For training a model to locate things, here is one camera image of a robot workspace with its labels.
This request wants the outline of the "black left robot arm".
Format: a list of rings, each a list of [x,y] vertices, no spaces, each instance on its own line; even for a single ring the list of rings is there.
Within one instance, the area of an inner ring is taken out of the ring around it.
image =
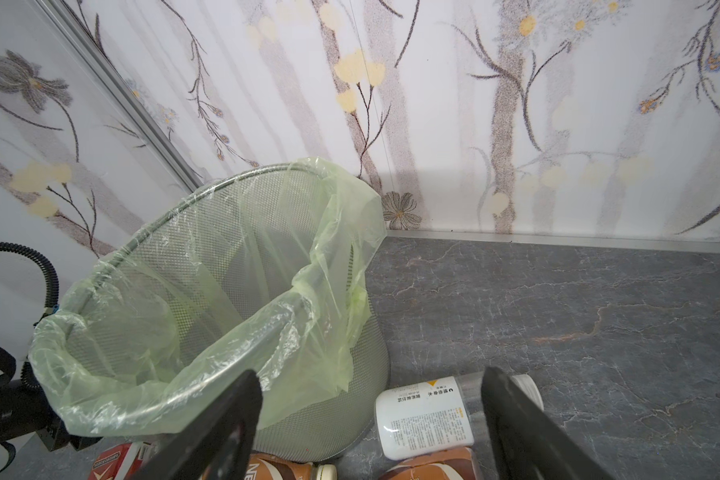
[[[101,441],[99,437],[72,435],[52,410],[28,360],[21,364],[0,347],[0,447],[8,455],[5,465],[16,458],[12,441],[35,433],[49,451],[68,445],[74,450],[87,449]]]

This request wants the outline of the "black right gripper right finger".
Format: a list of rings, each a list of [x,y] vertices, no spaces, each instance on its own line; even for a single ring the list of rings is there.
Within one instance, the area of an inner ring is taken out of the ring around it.
[[[481,401],[500,479],[612,477],[501,369],[484,370]]]

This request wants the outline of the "red label water bottle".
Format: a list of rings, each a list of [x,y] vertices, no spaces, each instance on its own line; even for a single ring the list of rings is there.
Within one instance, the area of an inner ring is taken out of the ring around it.
[[[93,462],[88,480],[127,480],[155,453],[149,442],[128,442],[112,447]]]

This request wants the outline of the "white label clear bottle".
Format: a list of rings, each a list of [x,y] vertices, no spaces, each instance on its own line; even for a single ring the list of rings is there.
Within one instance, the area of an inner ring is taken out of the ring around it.
[[[476,372],[383,391],[375,401],[376,437],[383,455],[407,460],[487,442],[482,379]]]

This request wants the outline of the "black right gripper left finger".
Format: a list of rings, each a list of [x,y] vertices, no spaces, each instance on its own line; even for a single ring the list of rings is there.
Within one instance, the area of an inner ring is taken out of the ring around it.
[[[134,479],[242,479],[263,403],[259,379],[244,371]]]

